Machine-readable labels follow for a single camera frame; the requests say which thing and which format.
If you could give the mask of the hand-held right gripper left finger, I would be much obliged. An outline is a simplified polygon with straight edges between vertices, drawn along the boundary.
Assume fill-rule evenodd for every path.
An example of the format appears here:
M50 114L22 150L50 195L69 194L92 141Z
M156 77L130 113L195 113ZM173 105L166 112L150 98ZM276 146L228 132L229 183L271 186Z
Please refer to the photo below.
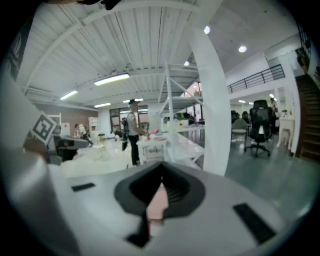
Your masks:
M73 214L85 228L84 242L96 252L160 252L161 236L151 239L147 208L161 184L162 164L149 163L105 175L69 180L79 212Z

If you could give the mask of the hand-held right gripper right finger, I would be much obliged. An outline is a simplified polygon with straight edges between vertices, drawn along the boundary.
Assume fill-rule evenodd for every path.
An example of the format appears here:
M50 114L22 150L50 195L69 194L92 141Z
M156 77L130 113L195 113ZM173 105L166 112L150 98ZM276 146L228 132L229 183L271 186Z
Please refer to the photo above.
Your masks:
M153 256L244 256L262 254L263 249L234 211L248 204L276 233L288 222L273 205L229 178L173 164L200 180L205 197L189 216L166 219L160 233L149 243Z

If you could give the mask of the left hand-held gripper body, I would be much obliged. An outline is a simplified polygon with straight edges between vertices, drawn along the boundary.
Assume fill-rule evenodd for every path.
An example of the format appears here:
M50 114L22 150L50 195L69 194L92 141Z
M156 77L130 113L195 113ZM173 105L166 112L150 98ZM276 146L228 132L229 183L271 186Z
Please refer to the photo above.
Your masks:
M62 137L58 131L61 127L45 113L31 130L31 152L39 154L46 163L61 165L75 157L75 150L58 149L58 141Z

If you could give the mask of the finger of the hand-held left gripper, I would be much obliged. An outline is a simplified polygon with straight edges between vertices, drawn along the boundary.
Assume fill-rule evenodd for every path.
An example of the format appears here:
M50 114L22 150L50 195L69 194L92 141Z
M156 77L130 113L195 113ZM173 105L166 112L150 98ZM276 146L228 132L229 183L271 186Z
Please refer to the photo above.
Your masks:
M58 140L58 149L79 150L89 147L89 142L84 139L62 136Z

